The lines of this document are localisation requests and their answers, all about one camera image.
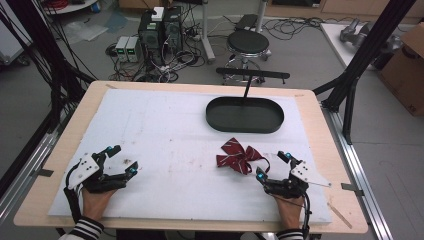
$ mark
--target gray floor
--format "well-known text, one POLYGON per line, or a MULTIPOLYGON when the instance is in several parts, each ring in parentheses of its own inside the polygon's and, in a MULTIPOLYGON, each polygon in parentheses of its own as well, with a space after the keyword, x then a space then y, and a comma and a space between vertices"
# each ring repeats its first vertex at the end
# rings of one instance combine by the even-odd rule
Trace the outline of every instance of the gray floor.
MULTIPOLYGON (((114 71, 112 61, 104 54, 106 47, 121 35, 136 34, 138 22, 126 21, 110 10, 100 14, 80 11, 64 16, 62 20, 66 24, 87 19, 90 19, 88 24, 111 27, 110 32, 92 42, 72 44, 72 48, 99 79, 108 79, 114 71)), ((211 20, 210 28, 224 20, 211 20)), ((221 24, 213 34, 228 34, 228 31, 219 30, 231 28, 231 24, 221 24)), ((342 64, 319 30, 304 29, 289 41, 277 40, 267 32, 264 35, 270 40, 272 56, 266 62, 258 60, 257 63, 265 70, 289 72, 291 78, 285 85, 281 80, 268 79, 254 87, 314 89, 343 71, 342 64)), ((223 66, 230 54, 225 51, 225 39, 214 37, 210 41, 216 62, 179 71, 176 83, 222 83, 222 77, 215 73, 215 69, 223 66)), ((11 66, 0 72, 1 175, 48 113, 49 92, 33 65, 11 66)), ((323 100, 327 95, 321 94, 318 99, 323 100)), ((420 184, 424 180, 424 118, 411 116, 373 71, 365 72, 357 87, 352 140, 394 239, 423 239, 424 190, 420 184)), ((57 238, 54 229, 14 226, 12 221, 17 206, 0 226, 0 239, 57 238)), ((169 232, 169 238, 180 239, 175 232, 169 232)), ((113 238, 103 235, 102 239, 113 238)), ((369 230, 364 235, 325 234, 323 239, 374 239, 374 235, 369 230)))

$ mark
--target ribbon bow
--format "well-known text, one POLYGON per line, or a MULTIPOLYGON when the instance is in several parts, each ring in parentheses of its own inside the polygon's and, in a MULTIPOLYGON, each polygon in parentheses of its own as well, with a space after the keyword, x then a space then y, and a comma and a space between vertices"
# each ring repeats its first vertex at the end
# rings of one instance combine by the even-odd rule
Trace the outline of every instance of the ribbon bow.
POLYGON ((234 169, 234 171, 247 175, 252 172, 252 167, 248 161, 265 159, 268 162, 268 168, 265 172, 269 171, 270 166, 268 159, 262 157, 261 154, 251 146, 248 146, 246 151, 244 151, 241 144, 235 138, 228 140, 228 142, 222 145, 221 148, 228 155, 216 155, 216 163, 218 167, 230 166, 230 168, 234 169))

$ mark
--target wooden board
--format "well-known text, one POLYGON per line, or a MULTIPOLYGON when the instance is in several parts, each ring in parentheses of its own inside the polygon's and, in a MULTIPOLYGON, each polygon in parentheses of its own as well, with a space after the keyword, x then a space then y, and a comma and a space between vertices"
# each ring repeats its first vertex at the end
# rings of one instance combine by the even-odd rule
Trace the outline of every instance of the wooden board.
MULTIPOLYGON (((158 84, 96 81, 90 84, 77 110, 73 114, 62 136, 44 165, 44 169, 54 171, 50 177, 39 176, 25 197, 15 215, 14 223, 18 226, 73 227, 71 217, 50 216, 69 160, 75 155, 78 146, 96 114, 104 94, 109 89, 133 89, 149 91, 210 93, 219 95, 243 95, 244 87, 212 86, 193 84, 158 84)), ((354 192, 341 188, 341 183, 350 183, 335 142, 331 136, 318 100, 310 90, 278 89, 254 87, 252 95, 263 97, 293 97, 296 101, 302 122, 308 137, 310 150, 319 172, 333 184, 325 188, 327 208, 332 222, 328 224, 311 224, 311 233, 364 233, 368 230, 362 209, 354 192)), ((277 232, 281 224, 276 222, 254 221, 212 221, 212 220, 173 220, 143 218, 103 218, 106 228, 126 229, 178 229, 200 231, 245 231, 277 232)))

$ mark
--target electronic device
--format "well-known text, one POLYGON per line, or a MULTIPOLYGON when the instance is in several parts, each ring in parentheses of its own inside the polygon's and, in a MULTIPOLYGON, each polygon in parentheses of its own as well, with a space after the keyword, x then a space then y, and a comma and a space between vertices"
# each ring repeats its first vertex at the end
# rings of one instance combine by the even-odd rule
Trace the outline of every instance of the electronic device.
POLYGON ((141 45, 138 37, 130 37, 125 47, 127 53, 128 62, 138 62, 141 59, 141 45))
POLYGON ((163 18, 168 50, 172 50, 174 54, 183 50, 181 13, 180 6, 168 8, 163 18))
POLYGON ((83 185, 90 193, 103 193, 115 189, 125 188, 127 182, 137 174, 138 163, 132 163, 125 172, 116 175, 107 175, 103 172, 106 157, 113 157, 121 151, 121 146, 107 147, 99 153, 85 155, 73 166, 66 175, 63 189, 72 218, 77 222, 81 218, 79 207, 80 186, 83 185))
POLYGON ((115 46, 116 54, 118 54, 120 62, 128 62, 125 47, 127 46, 127 42, 129 39, 129 37, 120 37, 118 43, 115 46))
POLYGON ((157 66, 163 65, 162 51, 167 50, 164 45, 163 22, 152 21, 151 11, 146 11, 141 16, 138 36, 146 64, 151 64, 153 61, 157 66))

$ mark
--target wire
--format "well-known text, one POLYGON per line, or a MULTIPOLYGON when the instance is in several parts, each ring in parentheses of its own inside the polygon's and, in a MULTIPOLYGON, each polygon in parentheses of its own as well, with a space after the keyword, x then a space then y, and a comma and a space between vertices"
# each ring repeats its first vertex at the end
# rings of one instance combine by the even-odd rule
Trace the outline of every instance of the wire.
POLYGON ((144 2, 144 4, 146 4, 147 9, 153 9, 149 6, 149 4, 146 3, 146 1, 143 0, 143 2, 144 2))
POLYGON ((116 43, 112 43, 112 44, 110 44, 110 45, 106 48, 106 50, 105 50, 105 54, 106 54, 106 55, 108 55, 108 56, 117 57, 117 56, 118 56, 118 53, 116 52, 115 47, 116 47, 116 43))
POLYGON ((335 22, 341 22, 341 21, 344 21, 344 20, 354 20, 354 18, 352 18, 352 17, 345 17, 345 18, 342 18, 342 19, 335 19, 335 18, 327 18, 326 20, 325 20, 325 22, 327 23, 327 22, 329 22, 329 21, 335 21, 335 22))
POLYGON ((237 23, 235 23, 235 22, 233 22, 233 21, 231 21, 231 19, 229 19, 228 17, 226 17, 226 16, 222 16, 223 18, 225 18, 225 19, 227 19, 229 22, 231 22, 232 24, 234 24, 234 25, 236 25, 237 23))
POLYGON ((291 40, 294 35, 300 33, 305 28, 315 28, 321 30, 320 24, 324 20, 320 18, 288 18, 288 19, 272 19, 267 21, 263 27, 268 33, 279 40, 291 40))
POLYGON ((131 63, 123 63, 120 62, 119 59, 116 59, 116 61, 113 59, 112 56, 109 56, 110 59, 113 62, 113 70, 115 73, 109 75, 108 79, 112 81, 134 81, 135 77, 138 75, 140 68, 143 66, 144 63, 133 63, 132 65, 128 66, 127 64, 131 63))
POLYGON ((212 28, 212 30, 210 30, 209 32, 208 32, 208 35, 209 34, 211 34, 213 31, 215 31, 215 29, 219 26, 219 25, 221 25, 221 24, 223 24, 223 23, 231 23, 231 24, 233 24, 231 21, 223 21, 223 22, 220 22, 220 23, 218 23, 218 24, 216 24, 215 25, 215 27, 214 28, 212 28))
POLYGON ((166 62, 166 60, 165 60, 165 54, 164 54, 164 50, 165 50, 165 45, 168 45, 169 46, 169 44, 168 44, 168 40, 169 40, 169 38, 171 37, 171 34, 170 35, 168 35, 168 37, 166 38, 166 40, 165 40, 165 42, 163 42, 163 44, 162 44, 162 50, 161 50, 161 55, 160 55, 160 57, 162 58, 162 61, 165 63, 165 65, 168 65, 169 63, 167 63, 166 62))
MULTIPOLYGON (((39 9, 39 11, 41 11, 41 12, 43 12, 43 9, 42 9, 42 6, 38 3, 38 2, 34 2, 34 4, 35 4, 35 6, 36 7, 38 7, 38 9, 39 9)), ((57 14, 57 12, 56 12, 56 9, 46 9, 50 14, 57 14)), ((85 63, 78 57, 78 55, 72 50, 72 48, 71 48, 71 45, 69 44, 69 41, 68 41, 68 39, 67 39, 67 37, 66 37, 66 34, 65 34, 65 31, 64 31, 64 29, 63 29, 63 26, 62 26, 62 22, 60 21, 60 18, 58 18, 57 19, 57 23, 55 23, 55 24, 51 24, 50 23, 50 21, 49 21, 49 19, 46 19, 45 17, 44 17, 44 21, 46 22, 46 23, 48 23, 47 24, 47 26, 48 26, 48 28, 49 28, 49 30, 50 30, 50 32, 52 33, 52 29, 58 34, 58 36, 59 36, 59 38, 65 43, 65 46, 66 46, 66 48, 68 49, 68 51, 69 51, 69 53, 71 54, 71 57, 72 57, 72 59, 73 59, 73 62, 74 62, 74 65, 75 65, 75 67, 78 69, 78 70, 80 70, 79 69, 79 66, 78 66, 78 63, 77 63, 77 61, 76 61, 76 59, 78 59, 79 60, 79 62, 84 66, 84 68, 95 78, 95 79, 98 79, 91 71, 90 71, 90 69, 85 65, 85 63)))
POLYGON ((305 218, 303 219, 302 233, 303 237, 306 238, 309 234, 309 216, 311 212, 311 202, 309 201, 309 196, 306 191, 303 193, 304 205, 305 205, 305 218))

